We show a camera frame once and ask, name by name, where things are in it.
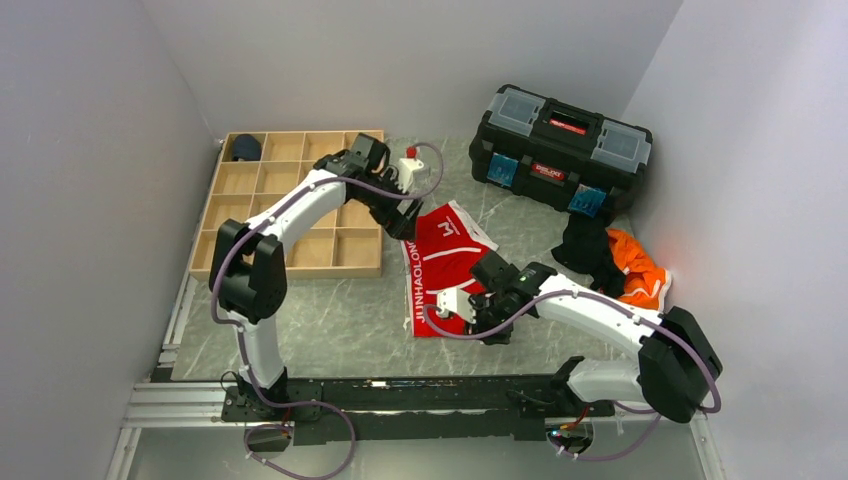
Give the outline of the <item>red white underwear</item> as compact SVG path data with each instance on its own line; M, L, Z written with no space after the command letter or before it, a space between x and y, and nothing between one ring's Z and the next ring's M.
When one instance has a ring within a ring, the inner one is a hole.
M406 267L408 318L412 335L437 337L427 324L433 321L452 333L465 332L465 319L458 315L441 318L424 309L437 303L437 294L457 287L469 294L481 293L483 286L470 269L486 253L496 251L496 244L472 216L455 200L437 207L417 219L416 236L400 243Z

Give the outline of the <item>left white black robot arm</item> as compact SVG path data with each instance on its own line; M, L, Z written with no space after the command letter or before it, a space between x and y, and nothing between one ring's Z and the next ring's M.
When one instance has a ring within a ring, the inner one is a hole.
M305 178L271 207L246 221L224 221L215 237L209 277L210 313L234 330L241 385L248 407L264 420L287 406L287 367L280 354L275 315L288 291L290 249L333 210L356 201L390 237L411 240L423 206L415 192L427 165L411 146L393 160L383 141L361 133L353 144L316 160Z

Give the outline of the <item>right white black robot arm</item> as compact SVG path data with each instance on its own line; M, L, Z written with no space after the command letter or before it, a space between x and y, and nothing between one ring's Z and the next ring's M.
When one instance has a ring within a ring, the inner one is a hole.
M470 269L482 292L466 303L469 333L485 343L505 343L524 315L560 322L599 338L622 360L573 356L551 378L557 411L574 415L595 402L641 403L677 423L696 412L721 408L716 381L723 366L695 317L631 306L583 287L547 265L524 268L488 252Z

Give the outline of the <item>black garment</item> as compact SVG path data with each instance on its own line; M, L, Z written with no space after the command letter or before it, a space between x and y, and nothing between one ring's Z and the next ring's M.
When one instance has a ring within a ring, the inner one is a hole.
M567 269L590 275L590 289L614 299L624 294L626 276L615 264L601 218L570 214L562 241L551 249L551 254Z

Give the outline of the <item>orange garment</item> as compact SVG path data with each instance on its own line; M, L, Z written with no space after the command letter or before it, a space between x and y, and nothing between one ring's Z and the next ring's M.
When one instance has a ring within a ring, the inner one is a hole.
M672 274L658 266L631 234L609 228L609 247L616 267L624 274L618 300L639 308L664 311Z

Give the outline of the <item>dark blue rolled garment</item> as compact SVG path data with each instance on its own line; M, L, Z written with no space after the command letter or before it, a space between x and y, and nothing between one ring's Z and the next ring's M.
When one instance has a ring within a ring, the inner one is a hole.
M233 162L257 162L262 157L262 143L251 134L239 134L231 146Z

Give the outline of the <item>black toolbox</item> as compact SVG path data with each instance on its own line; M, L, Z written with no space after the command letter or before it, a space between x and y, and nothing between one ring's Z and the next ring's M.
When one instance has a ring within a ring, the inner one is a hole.
M650 130L501 86L469 146L472 177L557 211L611 222L634 204Z

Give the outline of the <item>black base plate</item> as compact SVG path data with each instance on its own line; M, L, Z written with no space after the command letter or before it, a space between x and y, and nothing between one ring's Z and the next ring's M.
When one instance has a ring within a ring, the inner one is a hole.
M610 417L611 402L583 404L551 375L294 378L294 408L270 407L244 383L225 389L220 418L285 422L297 446L359 441L507 437L542 441L559 422Z

